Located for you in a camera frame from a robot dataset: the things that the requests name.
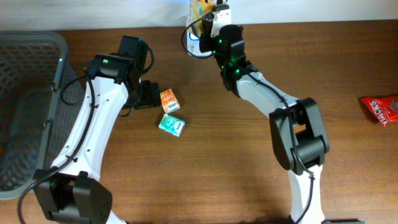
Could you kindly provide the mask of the orange tissue pack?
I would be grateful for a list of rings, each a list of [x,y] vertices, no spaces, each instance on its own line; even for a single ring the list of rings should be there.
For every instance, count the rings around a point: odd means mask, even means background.
[[[165,113],[169,114],[180,109],[180,104],[171,88],[161,92],[160,99]]]

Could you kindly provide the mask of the teal tissue pack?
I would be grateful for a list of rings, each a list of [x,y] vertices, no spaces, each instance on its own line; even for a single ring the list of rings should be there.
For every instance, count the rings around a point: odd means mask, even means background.
[[[158,127],[159,129],[179,137],[185,126],[185,122],[169,114],[164,114]]]

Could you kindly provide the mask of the beige chips bag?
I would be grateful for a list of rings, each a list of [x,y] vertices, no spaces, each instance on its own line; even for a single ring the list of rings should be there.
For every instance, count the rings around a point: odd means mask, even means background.
[[[209,13],[216,3],[217,0],[190,0],[187,25],[189,26],[192,22],[195,22]],[[188,31],[196,37],[200,37],[203,33],[202,21],[195,23]]]

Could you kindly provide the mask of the red Hacks snack bag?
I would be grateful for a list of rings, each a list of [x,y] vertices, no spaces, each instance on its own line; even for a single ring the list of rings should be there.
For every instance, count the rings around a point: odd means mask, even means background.
[[[365,97],[361,101],[383,126],[397,122],[397,95],[382,98]]]

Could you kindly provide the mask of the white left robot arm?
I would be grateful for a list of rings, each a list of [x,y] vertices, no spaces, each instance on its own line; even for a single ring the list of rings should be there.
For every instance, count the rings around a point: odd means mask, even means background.
[[[142,80],[150,70],[143,53],[98,54],[85,70],[85,98],[72,131],[49,170],[38,169],[31,187],[48,221],[124,223],[113,195],[100,184],[104,151],[122,110],[160,105],[159,88]]]

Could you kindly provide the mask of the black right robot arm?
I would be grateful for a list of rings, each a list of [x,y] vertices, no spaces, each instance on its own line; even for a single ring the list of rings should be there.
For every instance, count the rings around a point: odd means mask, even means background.
[[[320,176],[330,143],[316,101],[284,93],[247,60],[243,28],[231,23],[231,9],[223,1],[204,17],[199,48],[216,59],[225,87],[268,118],[274,155],[289,176],[290,221],[324,223]]]

